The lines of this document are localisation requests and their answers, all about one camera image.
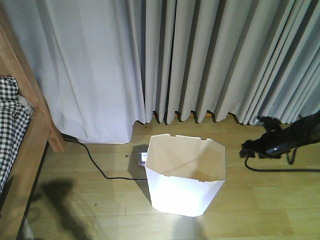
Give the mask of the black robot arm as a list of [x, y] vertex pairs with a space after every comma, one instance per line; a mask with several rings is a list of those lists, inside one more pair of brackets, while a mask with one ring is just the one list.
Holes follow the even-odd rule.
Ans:
[[259, 116], [258, 121], [266, 132], [256, 140], [247, 140], [241, 145], [241, 158], [255, 157], [279, 159], [292, 149], [315, 144], [320, 141], [320, 113], [303, 117], [286, 128], [273, 117]]

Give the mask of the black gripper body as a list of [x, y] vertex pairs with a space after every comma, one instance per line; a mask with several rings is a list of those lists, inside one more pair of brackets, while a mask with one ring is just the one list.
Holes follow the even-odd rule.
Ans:
[[262, 159], [279, 159], [288, 152], [288, 146], [281, 142], [279, 132], [271, 131], [264, 133], [259, 139], [246, 140], [241, 145], [239, 156], [241, 158], [255, 157], [255, 153]]

